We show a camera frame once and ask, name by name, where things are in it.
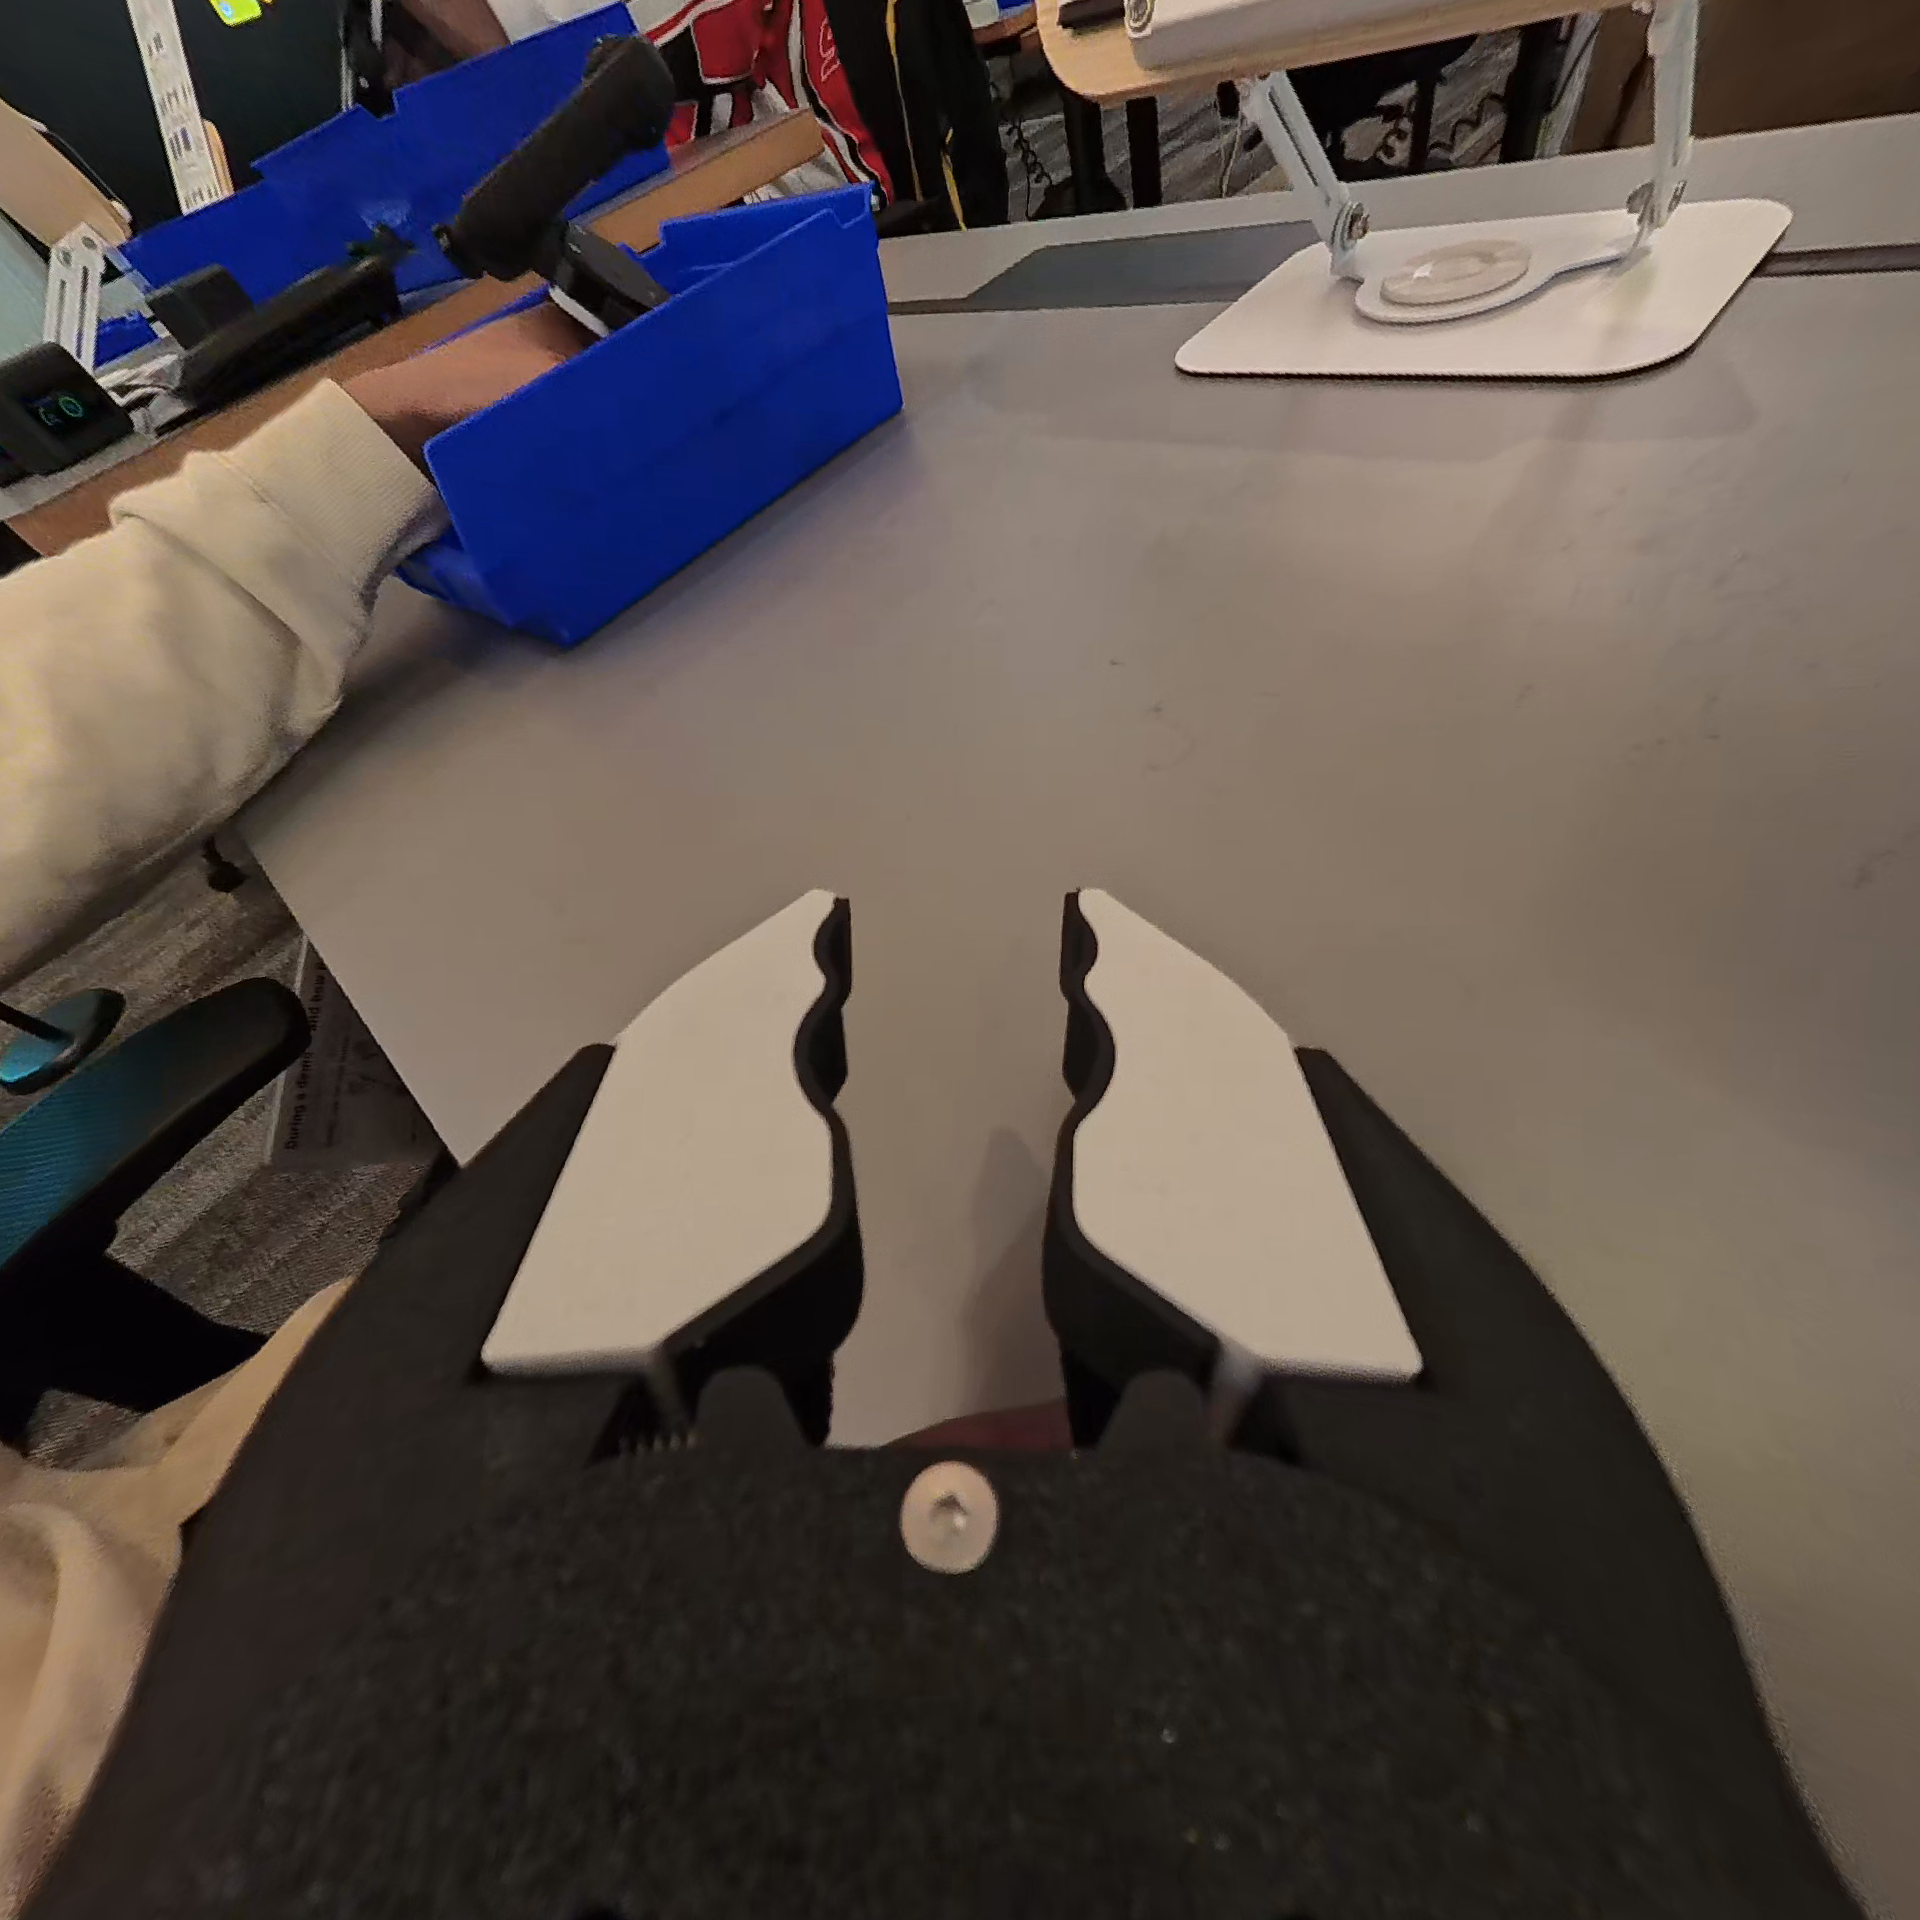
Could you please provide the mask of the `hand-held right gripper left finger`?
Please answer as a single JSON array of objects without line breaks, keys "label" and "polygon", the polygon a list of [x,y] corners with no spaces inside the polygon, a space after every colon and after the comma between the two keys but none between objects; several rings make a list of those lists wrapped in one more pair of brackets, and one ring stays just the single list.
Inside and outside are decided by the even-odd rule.
[{"label": "hand-held right gripper left finger", "polygon": [[618,1035],[479,1347],[492,1377],[624,1377],[639,1425],[692,1429],[761,1370],[829,1430],[862,1305],[846,1080],[852,901],[813,888],[715,950]]}]

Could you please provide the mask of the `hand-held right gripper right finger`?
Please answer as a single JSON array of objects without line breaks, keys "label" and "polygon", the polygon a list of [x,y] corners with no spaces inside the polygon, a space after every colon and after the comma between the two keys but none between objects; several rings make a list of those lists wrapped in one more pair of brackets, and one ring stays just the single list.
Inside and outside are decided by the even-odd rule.
[{"label": "hand-held right gripper right finger", "polygon": [[1068,892],[1068,1117],[1042,1305],[1075,1448],[1140,1377],[1217,1433],[1283,1381],[1413,1386],[1426,1365],[1296,1046],[1229,974],[1113,894]]}]

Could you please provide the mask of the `blue plastic bin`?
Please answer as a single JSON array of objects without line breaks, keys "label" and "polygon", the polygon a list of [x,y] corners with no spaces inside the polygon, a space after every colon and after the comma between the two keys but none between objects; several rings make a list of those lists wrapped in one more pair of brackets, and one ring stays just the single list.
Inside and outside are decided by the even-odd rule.
[{"label": "blue plastic bin", "polygon": [[264,181],[194,212],[147,226],[118,252],[101,289],[95,367],[105,368],[155,340],[148,293],[194,272],[222,267],[250,300],[264,300],[324,263],[310,229],[287,212]]},{"label": "blue plastic bin", "polygon": [[395,265],[405,308],[453,289],[436,229],[578,92],[599,41],[634,34],[622,4],[585,12],[400,87],[385,116],[354,107],[295,136],[257,164],[263,201],[226,272],[264,300],[388,231],[407,244]]},{"label": "blue plastic bin", "polygon": [[901,412],[873,192],[666,219],[666,300],[431,439],[446,529],[398,575],[572,647]]}]

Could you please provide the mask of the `person's left hand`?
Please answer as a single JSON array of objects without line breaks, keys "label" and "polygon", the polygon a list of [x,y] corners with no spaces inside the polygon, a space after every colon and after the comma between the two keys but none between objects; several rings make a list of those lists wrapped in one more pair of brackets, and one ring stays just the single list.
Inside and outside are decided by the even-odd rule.
[{"label": "person's left hand", "polygon": [[348,397],[425,468],[424,450],[460,421],[563,367],[600,339],[550,300],[499,313],[431,349],[349,375]]}]

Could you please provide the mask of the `long wooden table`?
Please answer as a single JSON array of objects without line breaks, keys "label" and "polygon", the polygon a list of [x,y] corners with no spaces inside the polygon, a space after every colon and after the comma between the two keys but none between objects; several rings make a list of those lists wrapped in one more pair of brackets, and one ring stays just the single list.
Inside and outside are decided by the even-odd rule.
[{"label": "long wooden table", "polygon": [[[599,237],[647,251],[666,219],[744,201],[802,164],[823,155],[823,136],[810,116],[786,110],[712,136],[696,136],[670,154],[664,171],[634,192],[591,209],[585,224]],[[287,378],[217,412],[171,426],[160,434],[133,434],[69,473],[35,477],[5,490],[5,559],[21,547],[28,556],[55,556],[89,538],[108,522],[108,505],[127,490],[174,473],[191,451],[217,451],[242,443],[322,381],[348,381],[437,347],[442,340],[489,324],[536,282],[464,282],[445,300],[403,317],[398,324],[336,349]]]}]

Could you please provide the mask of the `black elongated device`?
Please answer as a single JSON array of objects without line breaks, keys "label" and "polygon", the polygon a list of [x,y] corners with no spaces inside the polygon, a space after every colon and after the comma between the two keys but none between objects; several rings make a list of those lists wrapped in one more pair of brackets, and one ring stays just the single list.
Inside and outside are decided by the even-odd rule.
[{"label": "black elongated device", "polygon": [[148,313],[181,349],[174,395],[189,406],[222,406],[395,324],[405,252],[354,248],[264,300],[222,267],[160,285]]}]

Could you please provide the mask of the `white paper label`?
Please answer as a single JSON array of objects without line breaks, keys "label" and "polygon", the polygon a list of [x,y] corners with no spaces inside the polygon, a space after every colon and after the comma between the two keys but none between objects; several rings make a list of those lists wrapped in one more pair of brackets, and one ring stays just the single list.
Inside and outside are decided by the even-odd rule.
[{"label": "white paper label", "polygon": [[310,1043],[274,1091],[264,1166],[345,1171],[433,1158],[442,1143],[310,939],[294,990]]}]

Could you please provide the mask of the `white printed card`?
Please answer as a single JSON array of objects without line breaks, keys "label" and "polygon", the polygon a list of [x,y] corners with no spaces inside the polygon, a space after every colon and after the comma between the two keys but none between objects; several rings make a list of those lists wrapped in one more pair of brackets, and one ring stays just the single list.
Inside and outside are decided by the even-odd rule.
[{"label": "white printed card", "polygon": [[231,194],[219,132],[206,121],[172,3],[125,3],[180,216]]}]

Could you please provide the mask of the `tan angled board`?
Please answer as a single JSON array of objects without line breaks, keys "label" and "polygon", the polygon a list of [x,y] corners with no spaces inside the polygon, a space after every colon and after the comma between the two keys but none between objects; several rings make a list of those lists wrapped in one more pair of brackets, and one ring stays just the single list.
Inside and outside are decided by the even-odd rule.
[{"label": "tan angled board", "polygon": [[129,210],[69,155],[42,122],[2,102],[2,210],[38,246],[53,248],[75,226],[120,246],[133,237]]}]

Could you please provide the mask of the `small black screen device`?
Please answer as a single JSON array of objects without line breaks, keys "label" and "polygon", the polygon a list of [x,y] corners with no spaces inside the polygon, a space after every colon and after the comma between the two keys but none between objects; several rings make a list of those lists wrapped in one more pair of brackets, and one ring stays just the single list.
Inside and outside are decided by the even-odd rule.
[{"label": "small black screen device", "polygon": [[62,473],[133,434],[129,414],[58,343],[2,361],[2,451],[21,473]]}]

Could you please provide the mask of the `tan hanging coat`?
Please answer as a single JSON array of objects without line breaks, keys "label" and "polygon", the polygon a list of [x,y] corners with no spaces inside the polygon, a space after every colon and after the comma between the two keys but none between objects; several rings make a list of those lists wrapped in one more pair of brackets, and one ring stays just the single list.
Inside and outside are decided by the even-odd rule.
[{"label": "tan hanging coat", "polygon": [[[1646,17],[1604,12],[1567,154],[1651,141]],[[1791,129],[1917,109],[1915,3],[1705,3],[1694,134]]]}]

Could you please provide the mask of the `white folding bracket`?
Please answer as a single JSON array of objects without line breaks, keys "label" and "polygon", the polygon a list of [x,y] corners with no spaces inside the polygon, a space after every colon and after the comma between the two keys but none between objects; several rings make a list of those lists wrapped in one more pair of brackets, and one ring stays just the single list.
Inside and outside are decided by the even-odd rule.
[{"label": "white folding bracket", "polygon": [[100,300],[107,269],[107,241],[89,222],[71,226],[50,244],[40,339],[62,347],[84,371],[96,368]]}]

